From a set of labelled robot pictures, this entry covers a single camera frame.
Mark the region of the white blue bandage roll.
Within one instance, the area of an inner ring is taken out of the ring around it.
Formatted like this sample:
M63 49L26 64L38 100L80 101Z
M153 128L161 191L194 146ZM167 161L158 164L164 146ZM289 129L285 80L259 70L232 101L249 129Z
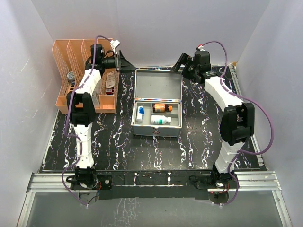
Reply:
M140 105L137 108L136 121L143 122L143 118L144 118L144 107Z

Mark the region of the brown bottle orange cap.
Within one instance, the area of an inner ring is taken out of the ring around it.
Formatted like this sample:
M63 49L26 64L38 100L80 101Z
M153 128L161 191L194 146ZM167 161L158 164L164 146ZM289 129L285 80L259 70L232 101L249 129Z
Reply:
M168 104L154 103L152 104L152 109L154 113L166 113L171 112L173 107Z

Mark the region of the grey metal case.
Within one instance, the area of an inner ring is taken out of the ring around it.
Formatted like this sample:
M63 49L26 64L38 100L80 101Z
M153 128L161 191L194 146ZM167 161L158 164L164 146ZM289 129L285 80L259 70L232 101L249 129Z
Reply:
M178 102L182 105L182 82L182 75L170 70L137 69L135 71L134 103L136 101ZM132 123L131 126L134 135L137 136L178 137L182 129L182 127L143 126Z

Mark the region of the grey plastic divided tray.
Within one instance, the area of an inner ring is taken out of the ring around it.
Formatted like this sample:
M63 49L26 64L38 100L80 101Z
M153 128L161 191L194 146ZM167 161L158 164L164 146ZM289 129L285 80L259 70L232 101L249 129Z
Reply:
M133 107L133 117L132 117L132 124L133 125L143 125L143 126L151 126L151 125L159 125L159 124L151 124L151 117L152 115L164 115L166 117L171 117L172 121L171 123L164 124L162 126L164 127L182 127L182 113L181 113L181 103L168 103L164 102L161 104L168 104L173 107L171 112L166 112L166 113L154 113L152 109L152 104L154 103L161 103L161 102L147 102L147 101L136 101L134 103ZM138 106L143 106L144 107L144 118L143 122L137 122L136 121L136 115L137 115L137 108Z

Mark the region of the white bottle white cap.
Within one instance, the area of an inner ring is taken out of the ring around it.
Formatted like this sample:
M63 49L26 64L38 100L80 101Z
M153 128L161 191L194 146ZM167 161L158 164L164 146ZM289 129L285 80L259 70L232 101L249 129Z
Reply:
M164 115L152 115L151 116L151 124L164 125L167 123L171 123L171 121L172 121L171 117L166 117Z

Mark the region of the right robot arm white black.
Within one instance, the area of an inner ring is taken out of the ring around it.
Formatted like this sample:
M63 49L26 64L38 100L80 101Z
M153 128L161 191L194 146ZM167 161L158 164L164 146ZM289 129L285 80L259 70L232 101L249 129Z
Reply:
M243 102L225 87L223 78L211 70L208 51L197 50L192 57L182 53L171 70L180 70L184 78L203 84L223 112L219 127L222 146L208 179L210 185L221 188L233 179L235 160L254 134L254 105Z

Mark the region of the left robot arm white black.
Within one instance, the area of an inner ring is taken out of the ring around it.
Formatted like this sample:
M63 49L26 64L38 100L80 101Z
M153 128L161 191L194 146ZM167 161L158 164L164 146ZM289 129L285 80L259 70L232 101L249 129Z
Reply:
M71 165L75 167L74 177L67 178L66 181L88 189L95 188L98 184L91 146L91 129L96 117L93 93L106 70L135 70L134 65L125 59L120 50L116 52L115 48L116 44L112 43L111 51L114 55L106 57L103 45L93 44L80 84L67 95L68 113L65 125L71 124L74 133L70 134L67 130L64 133L76 139L77 160Z

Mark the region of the white oval barcode package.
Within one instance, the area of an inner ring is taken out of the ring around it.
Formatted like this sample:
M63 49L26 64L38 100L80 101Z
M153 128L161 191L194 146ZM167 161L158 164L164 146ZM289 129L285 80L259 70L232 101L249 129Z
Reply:
M107 78L106 78L106 89L111 89L115 86L116 84L116 76L115 76L115 73L112 71L112 72L109 72L107 74Z

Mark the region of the red white small box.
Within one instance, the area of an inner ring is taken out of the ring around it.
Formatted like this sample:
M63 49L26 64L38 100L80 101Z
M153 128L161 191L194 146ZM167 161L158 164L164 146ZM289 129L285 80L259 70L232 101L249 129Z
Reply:
M113 95L114 94L114 88L109 88L109 89L106 89L106 95Z

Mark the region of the orange plastic file organizer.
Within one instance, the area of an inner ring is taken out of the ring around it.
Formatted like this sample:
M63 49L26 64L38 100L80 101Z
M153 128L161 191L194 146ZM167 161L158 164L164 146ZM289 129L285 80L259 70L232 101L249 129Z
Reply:
M62 85L57 97L56 106L63 114L67 114L66 96L80 85L85 73L85 63L91 56L90 48L93 39L55 40L53 55L62 78ZM101 81L93 92L92 99L96 113L115 113L120 73L115 68L106 69Z

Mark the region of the round tape tin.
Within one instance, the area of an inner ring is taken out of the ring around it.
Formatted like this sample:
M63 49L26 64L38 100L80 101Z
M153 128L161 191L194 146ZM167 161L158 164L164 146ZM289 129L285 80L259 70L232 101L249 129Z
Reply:
M74 73L73 71L70 71L67 73L67 79L70 83L74 83L75 81L75 76L74 76Z

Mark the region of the aluminium frame rail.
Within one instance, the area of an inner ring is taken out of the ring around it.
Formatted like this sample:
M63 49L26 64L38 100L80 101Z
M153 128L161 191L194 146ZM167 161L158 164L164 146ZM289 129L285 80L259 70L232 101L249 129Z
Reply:
M275 172L239 171L226 192L193 171L113 172L112 188L65 190L59 173L33 174L19 227L290 227Z

